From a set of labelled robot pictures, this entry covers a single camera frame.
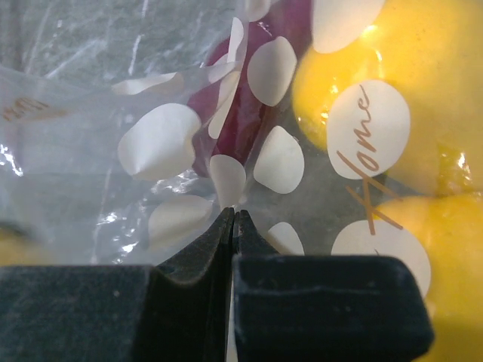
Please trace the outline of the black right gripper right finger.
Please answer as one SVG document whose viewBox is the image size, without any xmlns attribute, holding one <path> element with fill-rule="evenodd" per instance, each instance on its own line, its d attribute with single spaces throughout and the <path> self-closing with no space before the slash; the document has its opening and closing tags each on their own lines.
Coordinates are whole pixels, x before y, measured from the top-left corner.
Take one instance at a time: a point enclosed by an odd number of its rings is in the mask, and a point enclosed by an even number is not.
<svg viewBox="0 0 483 362">
<path fill-rule="evenodd" d="M 282 255 L 245 210 L 233 232 L 240 361 L 413 361 L 430 349 L 429 315 L 401 260 Z"/>
</svg>

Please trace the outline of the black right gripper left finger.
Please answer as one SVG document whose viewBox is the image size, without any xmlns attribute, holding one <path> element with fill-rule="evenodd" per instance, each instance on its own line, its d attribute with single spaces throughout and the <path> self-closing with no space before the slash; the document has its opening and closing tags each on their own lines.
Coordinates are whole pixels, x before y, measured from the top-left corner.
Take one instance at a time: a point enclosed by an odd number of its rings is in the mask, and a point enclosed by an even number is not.
<svg viewBox="0 0 483 362">
<path fill-rule="evenodd" d="M 224 361 L 234 221 L 157 266 L 2 268 L 1 359 Z"/>
</svg>

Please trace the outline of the clear white-slider zip bag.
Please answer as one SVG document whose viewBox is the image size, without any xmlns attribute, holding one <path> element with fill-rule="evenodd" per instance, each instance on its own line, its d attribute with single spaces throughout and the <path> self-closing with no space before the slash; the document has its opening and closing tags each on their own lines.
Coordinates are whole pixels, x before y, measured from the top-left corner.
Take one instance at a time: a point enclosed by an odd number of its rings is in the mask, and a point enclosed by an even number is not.
<svg viewBox="0 0 483 362">
<path fill-rule="evenodd" d="M 238 2 L 229 36 L 198 69 L 99 90 L 2 69 L 1 230 L 27 237 L 52 258 L 50 265 L 9 266 L 157 266 L 205 233 L 227 208 L 235 215 L 247 211 L 282 255 L 388 256 L 331 252 L 339 232 L 365 211 L 348 193 L 355 182 L 334 171 L 294 113 L 295 75 L 312 45 L 312 10 L 311 40 L 300 59 L 279 36 L 248 62 L 249 87 L 271 112 L 246 163 L 219 154 L 209 159 L 209 176 L 192 168 L 193 138 L 206 130 L 215 140 L 225 123 L 245 63 L 249 23 L 276 2 Z M 232 229 L 224 361 L 240 361 L 233 235 Z M 413 361 L 427 361 L 430 349 Z"/>
</svg>

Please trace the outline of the fake purple onion slice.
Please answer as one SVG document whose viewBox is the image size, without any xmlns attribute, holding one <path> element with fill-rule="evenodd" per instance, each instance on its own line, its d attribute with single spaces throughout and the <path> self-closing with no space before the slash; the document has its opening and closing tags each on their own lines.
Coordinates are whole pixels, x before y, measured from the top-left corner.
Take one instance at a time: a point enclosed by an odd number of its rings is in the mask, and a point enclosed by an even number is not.
<svg viewBox="0 0 483 362">
<path fill-rule="evenodd" d="M 311 10 L 310 1 L 277 1 L 267 15 L 249 23 L 245 63 L 220 135 L 214 140 L 206 130 L 201 130 L 192 141 L 195 149 L 192 168 L 200 177 L 209 176 L 208 163 L 213 155 L 228 155 L 241 164 L 246 163 L 271 112 L 271 107 L 260 102 L 249 87 L 248 62 L 259 47 L 279 36 L 290 42 L 300 59 L 311 40 Z"/>
</svg>

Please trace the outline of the fake yellow lemon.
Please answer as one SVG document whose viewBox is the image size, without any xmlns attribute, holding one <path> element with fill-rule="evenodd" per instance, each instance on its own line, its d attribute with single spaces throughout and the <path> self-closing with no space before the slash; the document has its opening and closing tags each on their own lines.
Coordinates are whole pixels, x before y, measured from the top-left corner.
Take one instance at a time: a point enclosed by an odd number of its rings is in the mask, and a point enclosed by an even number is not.
<svg viewBox="0 0 483 362">
<path fill-rule="evenodd" d="M 52 258 L 41 246 L 27 237 L 1 230 L 1 266 L 50 265 Z"/>
</svg>

